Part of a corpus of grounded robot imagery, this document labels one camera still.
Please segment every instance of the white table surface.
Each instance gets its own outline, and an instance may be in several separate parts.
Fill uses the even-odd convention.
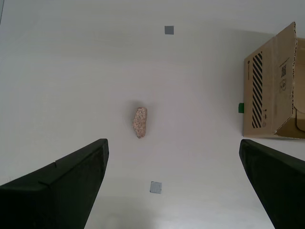
[[[5,1],[0,184],[108,138],[86,229],[272,229],[238,155],[243,60],[294,20],[304,36],[303,12],[300,0]],[[304,141],[256,141],[305,160]]]

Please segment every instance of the gray tile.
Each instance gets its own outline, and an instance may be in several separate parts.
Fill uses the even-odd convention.
[[[152,181],[150,192],[161,194],[161,191],[162,191],[162,183]]]
[[[165,34],[173,35],[173,25],[166,25],[164,28]]]

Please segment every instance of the cardboard flap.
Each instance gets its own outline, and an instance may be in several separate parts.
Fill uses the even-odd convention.
[[[294,106],[305,113],[305,39],[298,39],[295,59]]]
[[[302,131],[305,131],[305,114],[296,111],[296,126]]]
[[[273,127],[275,133],[293,114],[296,44],[294,22],[277,34],[273,40]]]
[[[298,122],[298,118],[301,118],[300,116],[297,117],[298,114],[299,113],[294,110],[292,117],[277,131],[276,134],[280,137],[305,139],[305,131],[297,127],[298,124],[304,126],[304,122]]]

